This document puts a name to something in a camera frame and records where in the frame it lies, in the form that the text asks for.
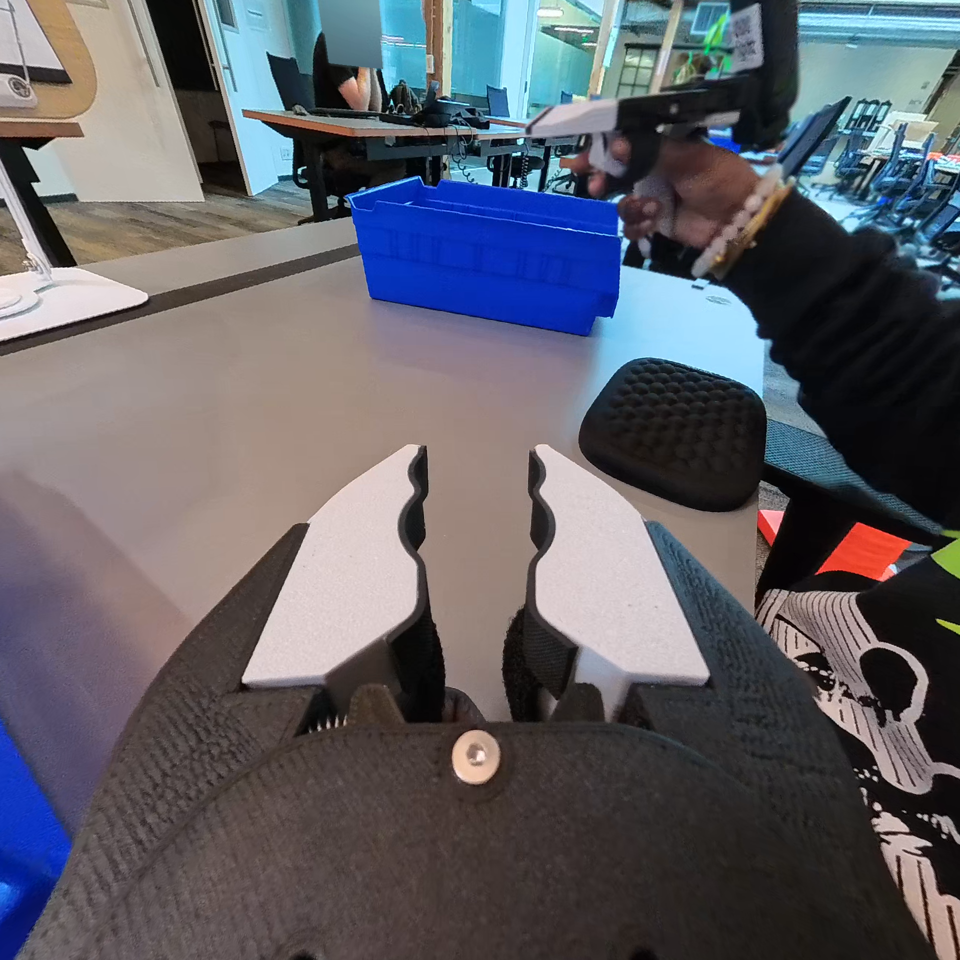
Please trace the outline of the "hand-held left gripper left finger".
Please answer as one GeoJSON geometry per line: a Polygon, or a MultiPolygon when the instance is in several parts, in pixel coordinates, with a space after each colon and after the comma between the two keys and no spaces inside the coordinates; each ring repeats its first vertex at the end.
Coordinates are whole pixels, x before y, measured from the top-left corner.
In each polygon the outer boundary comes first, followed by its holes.
{"type": "Polygon", "coordinates": [[[420,553],[427,495],[427,448],[407,444],[307,520],[245,688],[318,688],[344,717],[356,690],[384,686],[406,720],[441,721],[446,667],[420,553]]]}

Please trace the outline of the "blue plastic bin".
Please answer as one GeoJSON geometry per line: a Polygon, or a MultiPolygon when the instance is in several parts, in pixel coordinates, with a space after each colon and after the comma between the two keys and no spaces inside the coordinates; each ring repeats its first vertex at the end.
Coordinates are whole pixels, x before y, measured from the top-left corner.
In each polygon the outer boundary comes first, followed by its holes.
{"type": "Polygon", "coordinates": [[[1,728],[1,957],[14,958],[41,917],[70,839],[5,727],[1,728]]]}
{"type": "Polygon", "coordinates": [[[582,337],[616,312],[609,202],[419,177],[348,201],[372,299],[582,337]]]}

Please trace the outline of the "small red object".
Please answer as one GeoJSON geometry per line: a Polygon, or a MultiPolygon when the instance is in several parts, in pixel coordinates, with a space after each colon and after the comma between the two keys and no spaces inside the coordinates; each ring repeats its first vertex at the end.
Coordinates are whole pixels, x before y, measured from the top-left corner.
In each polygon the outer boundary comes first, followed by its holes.
{"type": "Polygon", "coordinates": [[[790,503],[785,510],[760,509],[757,528],[767,547],[757,587],[761,592],[793,587],[824,572],[883,581],[912,543],[845,516],[790,503]]]}

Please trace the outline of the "person's right forearm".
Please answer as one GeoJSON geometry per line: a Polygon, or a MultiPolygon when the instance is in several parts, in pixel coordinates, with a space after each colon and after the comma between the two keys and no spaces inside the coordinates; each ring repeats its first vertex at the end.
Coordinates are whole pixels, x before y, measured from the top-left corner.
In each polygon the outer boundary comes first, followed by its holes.
{"type": "Polygon", "coordinates": [[[723,280],[798,402],[875,490],[958,531],[959,313],[892,238],[791,191],[723,280]]]}

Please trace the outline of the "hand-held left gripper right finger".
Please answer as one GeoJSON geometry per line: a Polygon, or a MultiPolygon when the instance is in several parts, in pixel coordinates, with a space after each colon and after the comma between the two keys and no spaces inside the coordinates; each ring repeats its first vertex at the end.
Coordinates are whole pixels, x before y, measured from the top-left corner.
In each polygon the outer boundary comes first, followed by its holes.
{"type": "Polygon", "coordinates": [[[575,687],[593,688],[607,722],[633,687],[706,687],[710,669],[639,510],[547,444],[530,451],[528,493],[534,556],[503,652],[511,719],[545,719],[575,687]]]}

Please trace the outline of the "black round cushion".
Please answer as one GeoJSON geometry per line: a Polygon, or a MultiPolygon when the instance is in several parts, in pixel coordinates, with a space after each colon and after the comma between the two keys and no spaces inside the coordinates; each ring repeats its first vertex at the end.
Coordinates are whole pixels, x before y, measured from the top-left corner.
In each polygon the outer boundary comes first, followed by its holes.
{"type": "Polygon", "coordinates": [[[767,414],[736,380],[662,358],[620,366],[587,409],[583,457],[604,474],[701,512],[743,507],[762,481],[767,414]]]}

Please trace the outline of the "green plant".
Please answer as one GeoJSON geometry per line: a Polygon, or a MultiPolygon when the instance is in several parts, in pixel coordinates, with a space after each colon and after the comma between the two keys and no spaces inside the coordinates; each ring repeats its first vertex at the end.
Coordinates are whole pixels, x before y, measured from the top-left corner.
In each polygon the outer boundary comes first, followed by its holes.
{"type": "Polygon", "coordinates": [[[732,53],[725,45],[730,13],[724,12],[707,30],[701,48],[687,54],[686,61],[674,74],[675,88],[700,83],[711,73],[722,75],[731,66],[732,53]]]}

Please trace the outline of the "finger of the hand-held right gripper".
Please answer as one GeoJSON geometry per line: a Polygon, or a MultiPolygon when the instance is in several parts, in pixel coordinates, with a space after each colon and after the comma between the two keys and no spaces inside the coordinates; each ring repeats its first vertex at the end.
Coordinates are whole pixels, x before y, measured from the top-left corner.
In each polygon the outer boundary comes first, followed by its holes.
{"type": "Polygon", "coordinates": [[[585,138],[591,168],[611,178],[643,178],[656,164],[664,128],[705,117],[704,93],[600,99],[546,107],[527,123],[525,135],[585,138]]]}

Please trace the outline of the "wooden office desk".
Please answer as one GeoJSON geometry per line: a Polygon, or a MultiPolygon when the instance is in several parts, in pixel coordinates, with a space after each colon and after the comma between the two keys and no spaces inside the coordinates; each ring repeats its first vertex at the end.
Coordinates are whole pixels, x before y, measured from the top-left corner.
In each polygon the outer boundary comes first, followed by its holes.
{"type": "Polygon", "coordinates": [[[530,138],[525,122],[491,117],[477,128],[459,113],[447,126],[403,125],[395,115],[358,113],[298,113],[244,109],[245,118],[263,123],[294,142],[294,176],[304,174],[311,215],[306,223],[321,223],[351,215],[347,197],[365,188],[361,174],[336,173],[324,160],[325,150],[342,143],[358,146],[371,162],[414,162],[414,174],[428,186],[437,186],[446,162],[475,159],[486,162],[494,186],[521,186],[524,175],[538,176],[536,189],[544,191],[551,157],[573,138],[530,138]]]}

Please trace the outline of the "white sign stand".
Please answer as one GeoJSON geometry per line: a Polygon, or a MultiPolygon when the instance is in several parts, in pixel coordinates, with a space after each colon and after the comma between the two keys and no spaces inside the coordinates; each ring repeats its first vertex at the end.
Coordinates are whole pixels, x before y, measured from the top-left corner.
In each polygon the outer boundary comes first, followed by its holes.
{"type": "Polygon", "coordinates": [[[53,266],[5,161],[1,187],[25,264],[25,270],[2,277],[2,345],[148,304],[149,294],[135,287],[79,267],[53,266]]]}

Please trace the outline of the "wooden pillar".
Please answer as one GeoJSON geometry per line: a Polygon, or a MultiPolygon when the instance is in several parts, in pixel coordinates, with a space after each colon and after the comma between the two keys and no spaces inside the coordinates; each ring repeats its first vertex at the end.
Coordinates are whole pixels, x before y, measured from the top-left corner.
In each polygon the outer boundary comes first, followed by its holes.
{"type": "Polygon", "coordinates": [[[438,83],[438,93],[452,93],[452,35],[453,1],[427,2],[427,52],[432,64],[428,72],[431,80],[438,83]]]}

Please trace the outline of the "black printed shirt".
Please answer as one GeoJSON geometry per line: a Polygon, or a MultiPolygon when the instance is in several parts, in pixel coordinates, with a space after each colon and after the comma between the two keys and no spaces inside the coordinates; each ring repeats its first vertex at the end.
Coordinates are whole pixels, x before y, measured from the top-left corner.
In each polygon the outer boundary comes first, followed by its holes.
{"type": "Polygon", "coordinates": [[[958,958],[958,538],[882,582],[828,571],[767,589],[756,618],[837,730],[920,931],[958,958]]]}

